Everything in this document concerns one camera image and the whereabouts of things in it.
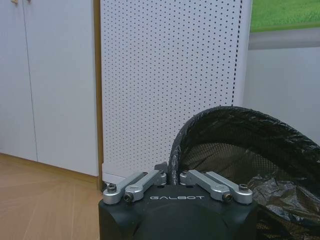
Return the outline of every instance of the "white pegboard panel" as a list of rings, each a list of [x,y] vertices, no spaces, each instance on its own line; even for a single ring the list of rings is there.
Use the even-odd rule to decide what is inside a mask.
[[[250,0],[101,0],[103,177],[168,161],[183,124],[241,105]]]

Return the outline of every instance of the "screw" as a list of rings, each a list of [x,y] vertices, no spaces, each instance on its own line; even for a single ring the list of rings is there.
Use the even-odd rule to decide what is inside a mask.
[[[134,199],[134,196],[128,192],[123,196],[123,199],[127,202],[127,203],[131,203],[132,200]]]
[[[225,193],[225,194],[223,194],[222,200],[223,200],[225,203],[230,203],[231,200],[232,200],[232,195],[231,195],[231,193]]]
[[[108,193],[114,193],[117,191],[117,185],[110,183],[106,189]]]
[[[239,191],[246,192],[248,190],[249,190],[249,187],[247,184],[239,184]]]

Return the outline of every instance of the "green grass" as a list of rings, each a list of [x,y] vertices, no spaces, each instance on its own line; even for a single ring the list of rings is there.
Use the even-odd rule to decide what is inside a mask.
[[[320,0],[252,0],[251,32],[320,27]]]

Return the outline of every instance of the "black mesh bag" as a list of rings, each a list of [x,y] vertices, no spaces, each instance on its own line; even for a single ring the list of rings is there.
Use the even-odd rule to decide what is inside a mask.
[[[191,169],[249,185],[257,239],[320,240],[320,147],[289,125],[242,107],[207,109],[176,136],[170,182]]]

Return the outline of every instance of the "white cabinet door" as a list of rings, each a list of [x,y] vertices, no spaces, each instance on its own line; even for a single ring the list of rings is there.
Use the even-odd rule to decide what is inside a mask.
[[[22,1],[0,1],[0,153],[37,160]]]
[[[38,161],[97,176],[92,1],[22,1]]]

